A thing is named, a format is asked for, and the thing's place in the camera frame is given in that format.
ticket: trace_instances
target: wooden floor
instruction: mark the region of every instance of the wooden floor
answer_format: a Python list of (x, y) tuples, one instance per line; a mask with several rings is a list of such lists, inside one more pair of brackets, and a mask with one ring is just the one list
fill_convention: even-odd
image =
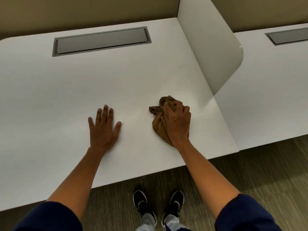
[[(247, 149), (211, 162), (239, 190), (261, 203), (282, 230), (307, 230), (308, 135)], [(148, 195), (159, 222), (172, 192), (182, 190), (185, 204), (180, 221), (195, 231), (214, 230), (214, 219), (185, 166), (93, 189), (82, 222), (84, 230), (134, 231), (140, 220), (132, 200), (137, 188), (143, 188)], [(1, 230), (11, 230), (33, 206), (0, 212)], [(158, 224), (156, 230), (163, 229)]]

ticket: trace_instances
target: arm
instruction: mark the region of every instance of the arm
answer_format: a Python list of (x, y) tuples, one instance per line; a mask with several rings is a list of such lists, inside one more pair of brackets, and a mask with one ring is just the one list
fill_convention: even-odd
[(180, 101), (175, 101), (175, 104), (176, 112), (165, 104), (169, 114), (169, 119), (166, 119), (169, 138), (182, 156), (203, 201), (216, 219), (227, 203), (240, 192), (190, 143), (189, 107), (184, 107)]
[(102, 109), (98, 109), (95, 125), (89, 117), (90, 147), (86, 155), (47, 199), (70, 208), (79, 220), (86, 208), (98, 166), (104, 154), (114, 146), (119, 137), (121, 122), (116, 124), (113, 132), (113, 109), (110, 108), (109, 115), (107, 113), (107, 105), (104, 106), (103, 113)]

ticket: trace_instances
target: hand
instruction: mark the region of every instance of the hand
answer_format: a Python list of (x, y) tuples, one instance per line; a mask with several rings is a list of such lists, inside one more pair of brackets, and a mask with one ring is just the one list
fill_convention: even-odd
[(189, 107), (183, 106), (181, 101), (176, 100), (174, 104), (176, 105), (175, 112), (173, 112), (168, 103), (165, 103), (169, 116), (169, 118), (165, 117), (165, 121), (168, 136), (175, 148), (178, 148), (182, 142), (188, 140), (191, 113), (189, 112)]
[(88, 118), (90, 127), (90, 148), (93, 150), (102, 151), (103, 153), (113, 148), (119, 138), (121, 128), (121, 122), (118, 122), (112, 132), (113, 109), (110, 108), (109, 115), (107, 114), (108, 106), (105, 105), (103, 114), (102, 109), (98, 109), (95, 125), (92, 118)]

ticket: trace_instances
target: brown cloth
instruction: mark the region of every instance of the brown cloth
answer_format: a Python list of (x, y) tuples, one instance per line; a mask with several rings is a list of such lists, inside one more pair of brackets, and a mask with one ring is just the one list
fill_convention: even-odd
[(176, 106), (173, 104), (175, 99), (171, 96), (164, 96), (159, 100), (159, 106), (149, 107), (149, 110), (152, 114), (155, 115), (154, 120), (152, 121), (153, 130), (160, 136), (166, 143), (173, 146), (167, 131), (167, 125), (164, 118), (168, 119), (168, 112), (165, 107), (167, 102), (173, 111), (176, 111)]

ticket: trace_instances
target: foot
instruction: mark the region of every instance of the foot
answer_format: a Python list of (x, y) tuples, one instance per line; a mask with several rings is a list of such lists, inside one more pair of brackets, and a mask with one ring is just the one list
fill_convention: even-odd
[(184, 194), (182, 191), (175, 191), (175, 193), (172, 195), (170, 204), (168, 205), (166, 212), (163, 214), (163, 217), (161, 218), (161, 225), (165, 227), (164, 220), (165, 218), (171, 214), (176, 217), (179, 217), (180, 211), (184, 204)]
[(140, 213), (141, 217), (143, 217), (143, 215), (145, 213), (150, 213), (155, 220), (155, 226), (157, 224), (157, 218), (154, 212), (152, 212), (149, 209), (148, 206), (148, 200), (145, 196), (145, 194), (141, 191), (141, 190), (137, 190), (135, 191), (135, 193), (133, 194), (133, 201), (134, 201), (134, 205), (137, 209), (137, 211)]

